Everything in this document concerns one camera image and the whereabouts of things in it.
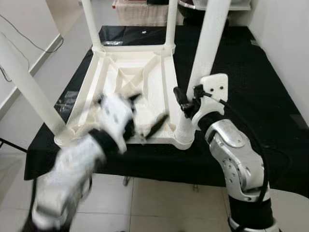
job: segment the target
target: white wall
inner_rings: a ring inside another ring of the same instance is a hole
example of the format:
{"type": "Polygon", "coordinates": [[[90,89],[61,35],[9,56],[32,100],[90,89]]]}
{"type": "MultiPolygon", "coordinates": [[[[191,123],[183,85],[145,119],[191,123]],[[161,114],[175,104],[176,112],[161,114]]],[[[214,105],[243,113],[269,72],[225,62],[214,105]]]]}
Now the white wall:
{"type": "Polygon", "coordinates": [[[247,25],[309,125],[309,1],[252,0],[234,20],[247,25]]]}
{"type": "MultiPolygon", "coordinates": [[[[0,14],[9,19],[36,45],[45,50],[59,35],[44,0],[0,0],[0,14]]],[[[3,32],[25,54],[30,61],[30,68],[44,53],[22,38],[2,18],[0,18],[0,32],[3,32]]],[[[27,68],[28,63],[25,58],[18,51],[16,51],[16,54],[27,68]]],[[[14,87],[14,83],[7,83],[0,74],[0,108],[12,93],[14,87]]]]}

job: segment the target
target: white plastic table frame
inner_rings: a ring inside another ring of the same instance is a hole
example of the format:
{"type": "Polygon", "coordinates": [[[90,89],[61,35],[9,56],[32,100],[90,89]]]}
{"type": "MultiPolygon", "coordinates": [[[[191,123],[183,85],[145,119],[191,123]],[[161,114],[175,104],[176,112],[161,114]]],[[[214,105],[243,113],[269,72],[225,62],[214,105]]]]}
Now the white plastic table frame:
{"type": "MultiPolygon", "coordinates": [[[[203,76],[210,75],[230,2],[208,1],[187,92],[189,98],[193,96],[193,86],[199,84],[203,76]]],[[[98,126],[98,108],[93,105],[93,99],[99,93],[116,92],[127,96],[141,92],[143,97],[136,106],[137,130],[146,132],[161,114],[168,112],[168,122],[149,142],[188,149],[193,142],[195,129],[184,118],[173,94],[173,88],[177,86],[173,61],[177,0],[169,1],[165,43],[148,46],[103,46],[91,2],[82,0],[82,3],[94,55],[67,124],[0,34],[0,65],[55,135],[55,142],[65,146],[72,139],[81,137],[87,129],[98,126]]],[[[140,141],[133,138],[130,142],[140,141]]]]}

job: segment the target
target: black tablecloth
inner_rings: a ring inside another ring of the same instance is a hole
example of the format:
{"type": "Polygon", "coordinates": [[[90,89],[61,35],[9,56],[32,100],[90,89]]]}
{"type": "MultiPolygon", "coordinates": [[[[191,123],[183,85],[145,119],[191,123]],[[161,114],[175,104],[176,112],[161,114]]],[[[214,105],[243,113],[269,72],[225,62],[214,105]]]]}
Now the black tablecloth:
{"type": "MultiPolygon", "coordinates": [[[[111,41],[122,45],[151,45],[162,44],[165,32],[165,27],[103,26],[99,34],[106,45],[113,44],[111,41]]],[[[178,85],[183,89],[188,85],[199,33],[200,27],[176,27],[174,63],[178,85]]],[[[55,106],[65,121],[91,58],[92,52],[88,51],[55,106]]],[[[299,111],[247,27],[231,27],[224,31],[212,73],[228,74],[229,103],[254,128],[264,145],[276,146],[293,161],[292,167],[275,183],[286,169],[288,159],[278,151],[266,151],[271,187],[308,197],[308,130],[300,129],[292,119],[300,115],[299,111]]],[[[226,113],[239,129],[250,135],[237,117],[229,111],[226,113]]],[[[49,171],[58,150],[53,134],[43,124],[28,148],[25,180],[49,171]]],[[[196,132],[193,145],[186,151],[172,145],[128,145],[123,157],[112,160],[97,172],[225,186],[221,167],[211,156],[200,132],[196,132]]]]}

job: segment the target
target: black table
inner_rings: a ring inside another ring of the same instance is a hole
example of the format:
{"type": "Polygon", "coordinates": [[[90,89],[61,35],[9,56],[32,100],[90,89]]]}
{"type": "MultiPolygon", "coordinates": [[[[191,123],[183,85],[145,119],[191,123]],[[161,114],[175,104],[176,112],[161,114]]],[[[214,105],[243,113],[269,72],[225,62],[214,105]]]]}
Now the black table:
{"type": "MultiPolygon", "coordinates": [[[[103,26],[99,34],[106,45],[112,44],[110,41],[122,45],[151,45],[162,44],[165,33],[165,27],[103,26]]],[[[174,63],[178,85],[183,89],[188,85],[199,33],[200,27],[176,27],[174,63]]],[[[55,106],[65,121],[91,58],[89,50],[55,106]]],[[[266,151],[271,187],[308,197],[308,130],[301,129],[293,120],[300,117],[300,113],[247,27],[225,29],[212,73],[228,74],[228,102],[247,120],[264,145],[279,148],[293,161],[291,168],[275,183],[274,180],[287,168],[288,159],[279,151],[266,151]]],[[[226,114],[240,130],[250,135],[235,115],[228,110],[226,114]]],[[[43,124],[28,148],[25,180],[49,171],[58,150],[53,134],[43,124]]],[[[225,186],[221,167],[211,156],[200,132],[196,132],[193,145],[186,151],[177,150],[172,145],[128,145],[123,157],[100,167],[97,173],[225,186]]]]}

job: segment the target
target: white cylindrical leg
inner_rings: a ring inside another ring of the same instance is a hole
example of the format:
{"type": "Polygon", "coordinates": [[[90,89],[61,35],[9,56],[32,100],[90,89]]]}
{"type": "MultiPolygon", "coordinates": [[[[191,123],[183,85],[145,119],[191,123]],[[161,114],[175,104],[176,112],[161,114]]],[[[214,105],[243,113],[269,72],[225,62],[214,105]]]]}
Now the white cylindrical leg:
{"type": "Polygon", "coordinates": [[[164,47],[167,49],[175,48],[175,27],[177,17],[177,0],[169,0],[168,23],[166,28],[166,39],[164,47]]]}
{"type": "Polygon", "coordinates": [[[101,50],[103,48],[103,45],[101,44],[101,40],[98,35],[91,2],[90,0],[82,0],[82,3],[83,3],[83,8],[84,8],[93,48],[97,50],[101,50]]]}
{"type": "Polygon", "coordinates": [[[50,104],[43,91],[34,81],[30,73],[25,69],[14,51],[11,49],[6,38],[0,33],[0,65],[13,80],[25,98],[32,105],[47,127],[54,135],[65,129],[66,124],[50,104]]]}
{"type": "MultiPolygon", "coordinates": [[[[187,90],[190,100],[193,98],[193,87],[199,84],[203,76],[211,73],[230,3],[231,0],[208,0],[187,90]]],[[[183,144],[191,143],[194,133],[191,121],[182,115],[175,131],[177,141],[183,144]]]]}

